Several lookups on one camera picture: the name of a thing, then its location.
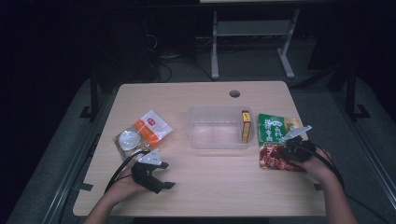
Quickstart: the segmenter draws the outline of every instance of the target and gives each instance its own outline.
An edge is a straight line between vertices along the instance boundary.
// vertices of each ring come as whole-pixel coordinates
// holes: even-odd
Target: wooden table
[[[238,98],[230,91],[240,91]],[[176,182],[159,194],[145,192],[117,205],[113,216],[287,217],[324,216],[324,199],[306,174],[259,167],[256,136],[246,149],[194,149],[186,134],[193,105],[246,105],[259,113],[299,118],[281,81],[128,84],[120,87],[74,206],[87,216],[122,163],[112,138],[150,109],[174,129],[156,147],[170,165],[157,170],[161,181]]]

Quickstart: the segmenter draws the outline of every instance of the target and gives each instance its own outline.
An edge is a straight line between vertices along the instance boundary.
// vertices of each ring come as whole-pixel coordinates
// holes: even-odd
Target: small yellow box
[[[246,144],[248,142],[251,122],[248,110],[242,110],[242,120],[244,121],[244,128],[242,130],[242,143]]]

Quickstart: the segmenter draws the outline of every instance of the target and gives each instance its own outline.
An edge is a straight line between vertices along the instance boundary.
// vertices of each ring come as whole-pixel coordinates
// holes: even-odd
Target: wire
[[[132,175],[125,175],[125,176],[123,176],[123,177],[120,177],[120,178],[116,179],[116,182],[119,181],[119,180],[121,180],[121,179],[123,179],[123,178],[126,178],[126,177],[128,177],[128,176],[132,176]]]
[[[209,49],[212,47],[212,45],[210,45],[210,43],[212,43],[212,37],[203,37],[201,39],[208,39],[205,43],[200,44],[197,46],[196,51],[197,52],[202,52],[204,49]]]
[[[317,147],[317,148],[319,148],[320,150],[322,150],[322,152],[324,152],[324,154],[326,155],[326,158],[332,163],[332,165],[333,165],[335,168],[337,168],[337,167],[335,166],[335,163],[332,161],[332,158],[330,158],[330,156],[327,154],[326,150],[324,150],[322,147],[320,147],[319,145],[317,145],[317,144],[315,144],[315,143],[312,143],[312,144],[314,144],[315,147]]]
[[[157,37],[155,35],[146,35],[146,38],[154,39],[154,46],[152,46],[151,48],[148,48],[149,51],[154,52],[154,50],[157,48],[157,45],[158,45]]]
[[[123,168],[129,163],[129,161],[131,161],[132,158],[134,158],[135,156],[137,156],[140,153],[147,154],[148,152],[143,151],[142,149],[137,149],[136,152],[134,152],[134,154],[132,154],[131,156],[126,158],[125,161],[122,163],[122,165],[119,167],[119,169],[117,169],[116,173],[114,173],[114,175],[108,181],[107,187],[105,189],[105,193],[111,188],[111,186],[113,186],[114,183],[116,183],[116,181],[118,180],[117,178],[119,177],[119,174],[121,173]]]
[[[174,55],[169,55],[169,56],[161,56],[160,58],[162,60],[166,61],[166,62],[170,62],[170,61],[172,61],[174,59],[178,59],[178,58],[181,58],[181,57],[183,57],[182,54],[174,54]]]
[[[167,62],[167,63],[189,63],[189,64],[192,64],[192,65],[195,65],[196,67],[198,67],[199,69],[201,69],[201,70],[210,78],[210,80],[213,81],[212,76],[210,76],[210,75],[206,72],[206,70],[205,70],[202,66],[200,66],[199,64],[197,64],[197,63],[192,63],[192,62]]]
[[[162,78],[162,76],[161,76],[160,71],[158,70],[158,66],[165,67],[165,68],[167,68],[168,71],[169,71],[169,76],[168,76],[168,78],[167,78],[166,80],[164,80],[164,81],[163,81],[163,78]],[[157,68],[157,73],[158,73],[158,82],[162,82],[162,83],[168,82],[168,81],[171,79],[172,75],[173,75],[172,69],[171,69],[170,67],[166,66],[166,65],[163,64],[163,63],[159,63],[158,66],[156,67],[156,68]]]
[[[357,200],[356,198],[354,198],[353,196],[346,194],[346,196],[351,199],[352,201],[354,201],[355,203],[361,205],[362,207],[364,207],[365,209],[367,209],[368,211],[370,211],[371,213],[373,213],[374,215],[376,215],[379,219],[381,219],[384,223],[390,224],[390,222],[388,222],[386,219],[384,219],[381,215],[379,215],[376,211],[374,211],[372,208],[370,208],[369,206],[367,206],[366,204],[360,202],[359,200]]]
[[[222,44],[220,44],[220,41],[218,42],[218,52],[223,54],[234,54],[247,49],[247,47],[243,46],[241,41],[236,39],[224,38]]]
[[[329,163],[326,159],[324,159],[323,157],[321,157],[317,152],[313,152],[305,147],[301,147],[297,144],[292,144],[293,146],[300,148],[308,153],[311,153],[313,156],[315,156],[316,158],[318,158],[318,160],[322,161],[337,177],[338,181],[340,182],[341,186],[343,187],[343,189],[345,189],[344,186],[344,179],[341,176],[340,172],[338,171],[338,169],[331,163]]]

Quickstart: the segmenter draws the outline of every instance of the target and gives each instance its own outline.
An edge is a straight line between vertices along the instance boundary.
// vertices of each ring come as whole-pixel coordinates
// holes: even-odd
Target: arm
[[[129,168],[120,173],[120,177],[127,175],[131,175],[131,169]],[[118,180],[91,210],[84,224],[106,223],[115,205],[143,190],[145,190],[145,188],[136,184],[131,176]]]
[[[322,150],[317,150],[317,153],[324,159],[328,160],[327,156]],[[305,168],[308,174],[316,179],[323,187],[326,217],[330,224],[358,223],[355,216],[353,215],[352,209],[349,206],[343,187],[341,186],[335,174],[333,174],[332,171],[322,161],[313,156],[309,161],[305,161],[303,163],[295,162],[295,164]]]

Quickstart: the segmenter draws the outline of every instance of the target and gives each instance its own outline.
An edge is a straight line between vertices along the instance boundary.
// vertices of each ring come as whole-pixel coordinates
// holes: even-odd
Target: black device
[[[155,193],[159,193],[162,189],[171,189],[175,183],[172,182],[161,182],[154,176],[152,172],[157,169],[166,169],[169,166],[168,163],[162,162],[161,165],[145,164],[137,162],[131,168],[132,178],[136,184],[139,184],[146,189],[149,189]]]
[[[301,136],[297,136],[286,141],[286,145],[279,149],[279,153],[289,161],[304,162],[309,160],[312,152],[316,152],[316,150],[315,144],[311,141],[303,141]]]
[[[119,178],[119,174],[123,170],[125,166],[131,161],[132,158],[136,157],[138,154],[144,154],[148,155],[149,153],[152,153],[150,151],[143,151],[143,150],[137,150],[134,154],[132,154],[130,157],[128,157],[122,165],[119,167],[119,169],[114,173],[114,175],[111,177],[110,181],[108,182],[108,185],[106,187],[105,193],[110,189],[110,187],[116,183],[119,179],[122,179],[123,177]],[[136,184],[139,184],[146,189],[149,189],[155,193],[159,193],[162,189],[171,189],[175,183],[172,182],[161,182],[157,178],[155,178],[152,175],[152,172],[157,169],[166,169],[169,166],[168,163],[160,161],[157,161],[157,164],[147,164],[143,163],[140,161],[137,161],[134,166],[131,168],[132,172],[132,179]]]

